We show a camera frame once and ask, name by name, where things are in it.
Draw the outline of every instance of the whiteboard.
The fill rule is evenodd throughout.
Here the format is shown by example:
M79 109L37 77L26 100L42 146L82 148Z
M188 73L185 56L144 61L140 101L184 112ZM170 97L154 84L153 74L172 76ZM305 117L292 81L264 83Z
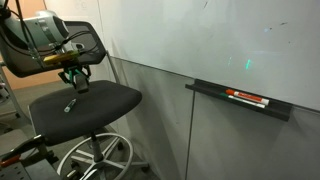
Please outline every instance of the whiteboard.
M115 57L320 110L319 0L99 0Z
M46 8L64 21L86 21L103 39L98 0L44 0Z

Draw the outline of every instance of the floor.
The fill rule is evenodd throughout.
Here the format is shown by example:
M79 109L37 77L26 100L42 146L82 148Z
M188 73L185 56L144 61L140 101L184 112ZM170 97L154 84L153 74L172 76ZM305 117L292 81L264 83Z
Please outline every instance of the floor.
M69 85L64 84L63 82L54 82L54 83L48 83L44 85L39 86L33 86L29 88L23 88L14 90L15 96L19 102L20 107L22 108L23 112L28 115L28 104L30 104L34 99L45 95L47 93L56 91L58 89L69 87ZM14 106L12 102L9 100L6 103L2 103L0 105L0 113L7 113L10 111L14 111ZM0 122L9 124L14 129L21 129L28 138L31 138L34 136L33 128L31 126L30 120L23 119L23 118L16 118L15 114L0 116ZM62 143L56 146L48 147L49 150L53 150L55 155L61 160L66 152L68 152L74 145L82 141L83 138L77 138L72 141ZM121 152L115 152L112 158L123 158L124 160L127 158L127 152L121 151ZM139 157L134 155L134 160L139 160ZM56 162L53 166L54 168L58 167L59 162ZM64 171L69 170L69 165L66 165L64 167ZM109 173L107 175L108 177L111 177L113 173ZM130 170L126 173L125 177L123 179L130 179L130 180L158 180L159 178L151 171L148 172L142 172L140 168L130 168Z

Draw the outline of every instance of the black cable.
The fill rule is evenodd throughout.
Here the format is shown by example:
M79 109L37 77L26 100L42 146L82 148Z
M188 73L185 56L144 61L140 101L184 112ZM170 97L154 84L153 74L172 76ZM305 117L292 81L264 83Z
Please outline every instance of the black cable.
M76 32L73 35L71 35L68 39L74 39L74 38L76 38L78 36L81 36L81 35L79 35L80 33L81 33L81 35L90 34L90 31L79 31L79 32Z
M14 48L13 46L11 46L11 44L9 44L9 43L7 42L7 40L2 36L1 33L0 33L0 37L1 37L1 38L3 39L3 41L4 41L11 49L13 49L14 51L16 51L16 52L18 52L18 53L20 53L20 54L26 55L26 56L30 56L30 54L21 52L21 51L19 51L18 49L16 49L16 48Z
M33 148L33 150L24 159L29 158L34 152L36 152L36 150L37 148Z
M12 12L14 15L16 15L16 16L19 18L19 14L17 14L16 12L14 12L14 11L12 11L12 10L10 10L10 12ZM35 41L34 41L34 39L33 39L32 34L31 34L31 32L30 32L29 27L26 25L26 23L25 23L24 21L23 21L23 25L24 25L24 27L27 29L28 34L29 34L29 36L30 36L30 38L31 38L31 41L32 41L34 47L36 48L37 46L36 46L36 43L35 43ZM48 51L51 51L51 53L53 53L53 52L55 51L55 49L38 50L38 52L48 52Z
M87 54L87 53L89 53L90 51L94 50L97 46L98 46L98 43L96 43L96 45L94 45L91 49L86 50L86 51L83 51L83 52L81 52L80 54L81 54L81 55L82 55L82 54Z
M99 51L99 49L96 49L94 51L86 52L85 54L94 54L95 52Z
M9 2L9 0L6 0L6 1L4 2L3 9L6 9L6 8L7 8L8 2Z
M53 55L53 53L54 53L54 51L52 51L52 52L49 52L49 53L47 53L47 54L41 54L41 56L48 56L48 55Z
M20 7L20 2L19 0L16 0L16 5L17 5L17 9L18 9L18 14L19 14L19 19L20 19L20 25L21 25L21 29L22 29L22 33L24 35L24 38L26 39L26 42L29 43L29 38L27 36L26 30L23 26L23 16L22 16L22 12L21 12L21 7Z

